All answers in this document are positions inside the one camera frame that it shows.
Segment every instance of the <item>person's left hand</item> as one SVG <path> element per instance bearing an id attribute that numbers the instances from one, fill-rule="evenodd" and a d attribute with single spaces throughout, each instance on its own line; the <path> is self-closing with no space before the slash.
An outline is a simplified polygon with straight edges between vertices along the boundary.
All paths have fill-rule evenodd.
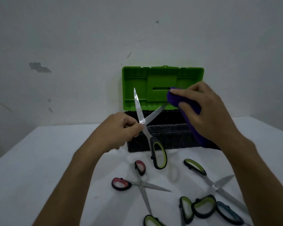
<path id="1" fill-rule="evenodd" d="M 90 135 L 88 142 L 97 146 L 103 153 L 112 149 L 119 149 L 127 141 L 137 137 L 144 128 L 131 116 L 118 112 L 111 114 Z"/>

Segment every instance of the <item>person's left arm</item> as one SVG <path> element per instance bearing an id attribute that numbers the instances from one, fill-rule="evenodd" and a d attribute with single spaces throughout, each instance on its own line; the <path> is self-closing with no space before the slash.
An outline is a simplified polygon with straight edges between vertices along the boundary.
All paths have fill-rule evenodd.
<path id="1" fill-rule="evenodd" d="M 105 153 L 118 149 L 143 129 L 134 118 L 116 113 L 100 124 L 72 160 L 33 226 L 79 225 L 93 170 Z"/>

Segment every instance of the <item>green toolbox lid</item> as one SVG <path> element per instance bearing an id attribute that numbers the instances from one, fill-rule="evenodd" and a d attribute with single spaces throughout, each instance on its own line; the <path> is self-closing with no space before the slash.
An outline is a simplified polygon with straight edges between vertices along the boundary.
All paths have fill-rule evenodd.
<path id="1" fill-rule="evenodd" d="M 170 87 L 186 89 L 202 81 L 204 69 L 200 67 L 123 67 L 122 89 L 125 111 L 136 111 L 133 89 L 139 97 L 142 110 L 156 110 L 166 103 Z M 176 109 L 168 104 L 167 110 Z"/>

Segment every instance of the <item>purple cloth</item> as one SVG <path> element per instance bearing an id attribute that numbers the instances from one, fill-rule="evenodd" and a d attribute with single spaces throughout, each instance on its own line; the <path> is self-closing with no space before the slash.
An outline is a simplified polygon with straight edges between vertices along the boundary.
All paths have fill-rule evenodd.
<path id="1" fill-rule="evenodd" d="M 193 101 L 191 99 L 188 99 L 186 97 L 182 97 L 182 96 L 178 96 L 175 94 L 172 94 L 170 91 L 167 93 L 166 95 L 167 101 L 173 105 L 174 107 L 179 108 L 178 103 L 179 102 L 186 102 L 188 103 L 192 109 L 195 111 L 195 113 L 197 113 L 198 115 L 200 114 L 201 111 L 201 107 L 200 105 L 196 102 Z M 181 114 L 183 115 L 184 119 L 186 120 L 186 123 L 191 131 L 191 133 L 193 134 L 195 140 L 204 148 L 213 148 L 213 149 L 218 149 L 220 150 L 220 148 L 214 144 L 212 141 L 208 140 L 207 138 L 203 137 L 202 135 L 200 135 L 196 129 L 191 125 L 188 117 L 186 116 L 186 114 L 184 113 L 184 111 L 182 109 L 180 109 Z"/>

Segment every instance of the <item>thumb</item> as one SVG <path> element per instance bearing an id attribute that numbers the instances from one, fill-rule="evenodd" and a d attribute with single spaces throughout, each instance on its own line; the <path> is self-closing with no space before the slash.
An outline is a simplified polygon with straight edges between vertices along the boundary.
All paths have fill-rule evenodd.
<path id="1" fill-rule="evenodd" d="M 184 111 L 186 116 L 189 118 L 190 123 L 194 126 L 194 124 L 199 119 L 199 115 L 195 113 L 195 111 L 192 109 L 192 107 L 188 103 L 179 102 L 178 106 Z"/>
<path id="2" fill-rule="evenodd" d="M 134 125 L 124 128 L 126 141 L 132 139 L 133 136 L 138 134 L 140 131 L 144 129 L 144 125 L 140 123 L 135 123 Z"/>

